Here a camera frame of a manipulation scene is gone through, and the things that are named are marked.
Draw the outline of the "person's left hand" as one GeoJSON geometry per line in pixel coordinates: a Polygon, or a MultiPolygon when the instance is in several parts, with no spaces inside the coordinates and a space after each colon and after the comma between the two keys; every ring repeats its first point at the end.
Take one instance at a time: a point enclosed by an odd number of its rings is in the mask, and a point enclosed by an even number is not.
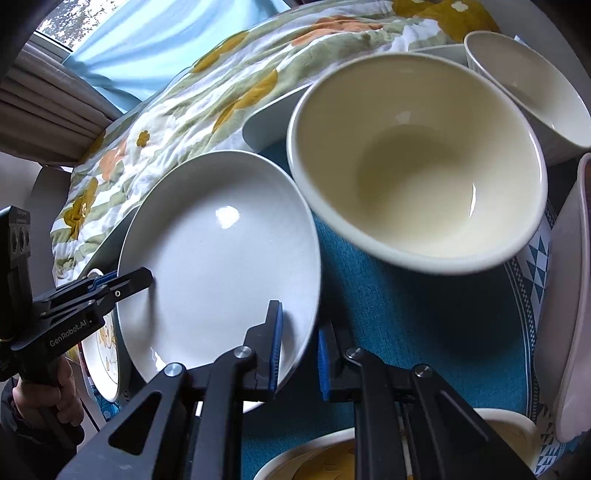
{"type": "Polygon", "coordinates": [[[57,364],[58,387],[38,385],[18,380],[12,389],[13,401],[21,417],[34,427],[42,427],[43,407],[56,407],[57,420],[62,424],[79,426],[84,410],[77,394],[73,372],[68,360],[60,357],[57,364]]]}

